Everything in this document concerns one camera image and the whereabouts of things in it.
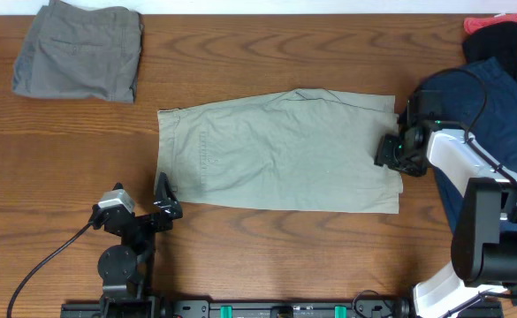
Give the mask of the beige khaki shorts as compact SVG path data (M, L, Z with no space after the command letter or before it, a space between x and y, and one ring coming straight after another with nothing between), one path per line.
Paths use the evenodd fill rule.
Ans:
M157 114L157 168L184 202L395 214L400 174L375 165L391 95L294 89Z

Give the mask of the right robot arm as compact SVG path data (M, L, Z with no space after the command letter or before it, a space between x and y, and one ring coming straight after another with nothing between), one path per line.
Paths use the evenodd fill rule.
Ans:
M462 122L448 120L442 96L418 90L397 135L380 141L374 163L420 177L441 170L463 203L450 262L398 299L393 317L492 317L489 299L517 300L517 173L507 170Z

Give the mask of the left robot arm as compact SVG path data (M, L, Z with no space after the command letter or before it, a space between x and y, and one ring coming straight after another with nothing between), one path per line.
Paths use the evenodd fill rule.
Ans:
M134 200L117 183L93 206L92 227L120 237L120 243L105 250L97 265L106 299L143 297L151 281L156 234L171 230L173 221L183 216L179 200L163 172L157 177L154 205L157 212L137 216Z

